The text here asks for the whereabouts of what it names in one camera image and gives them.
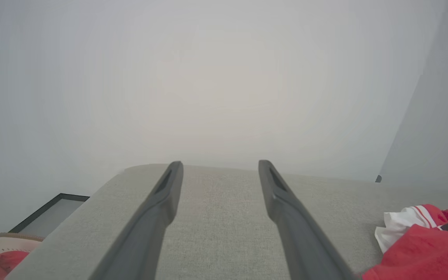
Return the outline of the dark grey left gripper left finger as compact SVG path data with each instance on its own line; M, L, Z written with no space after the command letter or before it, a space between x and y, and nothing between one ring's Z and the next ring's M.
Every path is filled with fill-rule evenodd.
M167 227L178 209L184 166L169 164L89 280L154 280Z

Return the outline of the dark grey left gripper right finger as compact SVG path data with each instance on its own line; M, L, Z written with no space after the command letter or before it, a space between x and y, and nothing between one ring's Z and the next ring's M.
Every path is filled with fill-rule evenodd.
M291 280L356 280L272 162L259 161L258 172L267 214L278 228Z

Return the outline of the red and white t-shirt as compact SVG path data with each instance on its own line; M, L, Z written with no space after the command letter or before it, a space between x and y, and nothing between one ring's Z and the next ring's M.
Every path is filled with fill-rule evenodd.
M410 206L383 220L374 234L382 261L362 280L448 280L448 209Z

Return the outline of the grey fabric sofa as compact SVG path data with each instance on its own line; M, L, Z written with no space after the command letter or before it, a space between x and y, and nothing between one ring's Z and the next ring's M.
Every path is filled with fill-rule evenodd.
M6 280L88 280L167 164L127 168L96 191ZM448 209L448 186L374 183L282 173L355 275L382 259L383 213L432 204ZM180 201L163 240L157 280L290 280L267 215L257 170L184 166Z

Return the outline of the red cloth with dark print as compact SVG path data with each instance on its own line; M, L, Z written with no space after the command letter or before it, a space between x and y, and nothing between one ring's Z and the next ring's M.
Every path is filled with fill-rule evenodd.
M0 254L0 280L15 269L29 253L21 250L11 250Z

